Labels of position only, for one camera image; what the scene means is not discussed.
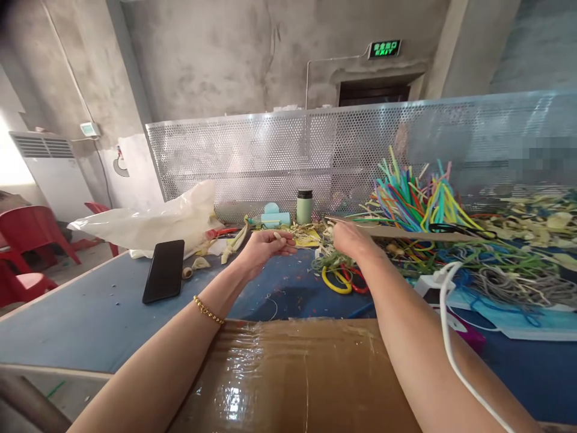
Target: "green exit sign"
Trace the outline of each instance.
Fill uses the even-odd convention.
[[[398,49],[400,47],[401,47],[400,39],[385,42],[372,42],[371,49],[368,52],[368,58],[375,59],[398,55]]]

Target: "thermostat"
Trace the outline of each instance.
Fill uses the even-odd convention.
[[[401,48],[401,40],[385,41],[385,42],[372,42],[371,48],[368,52],[369,60],[390,57],[398,55],[398,50]]]
[[[100,129],[98,129],[98,125],[94,122],[86,122],[80,124],[80,129],[82,129],[82,133],[85,137],[99,137],[100,136]]]

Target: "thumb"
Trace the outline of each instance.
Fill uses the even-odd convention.
[[[287,240],[285,238],[280,238],[275,241],[269,242],[269,250],[270,253],[276,253],[278,250],[282,250],[284,246],[287,244]]]

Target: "metal mesh partition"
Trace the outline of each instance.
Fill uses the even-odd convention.
[[[215,179],[216,213],[228,222],[269,201],[294,212],[304,187],[317,215],[360,212],[389,148],[413,170],[452,161],[469,210],[577,183],[577,91],[166,121],[147,131],[166,199]]]

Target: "table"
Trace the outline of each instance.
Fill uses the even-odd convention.
[[[52,294],[0,319],[0,366],[19,364],[114,373],[219,272],[220,257],[196,271],[180,296],[141,302],[150,261],[122,254]],[[308,271],[313,252],[274,257],[242,292],[228,316],[247,321],[347,318],[371,302],[370,295],[343,296]],[[476,313],[459,310],[483,325]],[[374,311],[364,315],[374,317]],[[483,332],[483,358],[531,415],[546,422],[577,425],[573,391],[577,343],[509,340]]]

